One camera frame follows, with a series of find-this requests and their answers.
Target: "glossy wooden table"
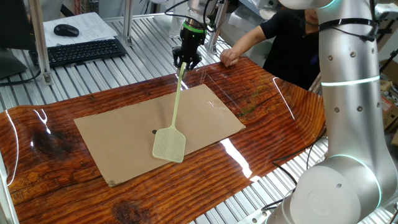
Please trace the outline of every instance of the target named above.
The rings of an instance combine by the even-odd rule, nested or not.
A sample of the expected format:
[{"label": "glossy wooden table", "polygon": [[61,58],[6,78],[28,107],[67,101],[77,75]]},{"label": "glossy wooden table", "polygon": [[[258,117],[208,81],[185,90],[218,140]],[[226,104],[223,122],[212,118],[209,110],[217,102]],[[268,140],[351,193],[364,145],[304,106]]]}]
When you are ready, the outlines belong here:
[{"label": "glossy wooden table", "polygon": [[[175,75],[45,106],[8,110],[19,139],[9,186],[21,223],[188,223],[274,169],[273,159],[314,142],[325,121],[322,98],[274,78],[247,58],[190,72],[186,86],[211,88],[246,125],[229,140],[249,164],[243,168],[220,142],[116,187],[109,187],[73,119],[175,91]],[[17,157],[16,135],[0,114],[0,150],[8,182]]]}]

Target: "keyboard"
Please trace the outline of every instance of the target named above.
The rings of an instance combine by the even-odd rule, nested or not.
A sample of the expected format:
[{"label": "keyboard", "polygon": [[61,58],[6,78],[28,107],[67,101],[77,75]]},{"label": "keyboard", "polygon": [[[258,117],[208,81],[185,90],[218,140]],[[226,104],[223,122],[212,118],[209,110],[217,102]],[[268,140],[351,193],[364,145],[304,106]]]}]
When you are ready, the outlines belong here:
[{"label": "keyboard", "polygon": [[[81,65],[88,60],[110,58],[125,55],[126,49],[119,40],[97,40],[79,44],[48,47],[50,66],[77,64]],[[29,51],[33,64],[39,67],[39,59],[36,51]]]}]

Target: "cardboard sheet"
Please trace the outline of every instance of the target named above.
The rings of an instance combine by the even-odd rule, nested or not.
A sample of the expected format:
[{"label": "cardboard sheet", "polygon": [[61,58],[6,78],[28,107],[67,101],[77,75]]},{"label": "cardboard sheet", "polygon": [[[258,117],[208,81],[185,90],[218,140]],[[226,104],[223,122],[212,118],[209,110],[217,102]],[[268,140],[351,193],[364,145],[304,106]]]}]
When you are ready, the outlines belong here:
[{"label": "cardboard sheet", "polygon": [[[172,93],[75,119],[88,150],[109,186],[168,163],[153,157],[155,134],[152,131],[171,125],[174,101],[175,93]],[[181,92],[176,127],[187,138],[185,155],[245,128],[206,85]]]}]

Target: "monitor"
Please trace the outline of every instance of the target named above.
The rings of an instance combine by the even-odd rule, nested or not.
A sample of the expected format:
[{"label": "monitor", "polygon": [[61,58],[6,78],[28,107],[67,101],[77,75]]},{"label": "monitor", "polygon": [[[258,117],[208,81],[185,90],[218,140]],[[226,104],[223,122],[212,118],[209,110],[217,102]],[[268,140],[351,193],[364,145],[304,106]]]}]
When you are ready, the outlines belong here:
[{"label": "monitor", "polygon": [[0,78],[27,69],[8,49],[35,50],[23,0],[0,0]]}]

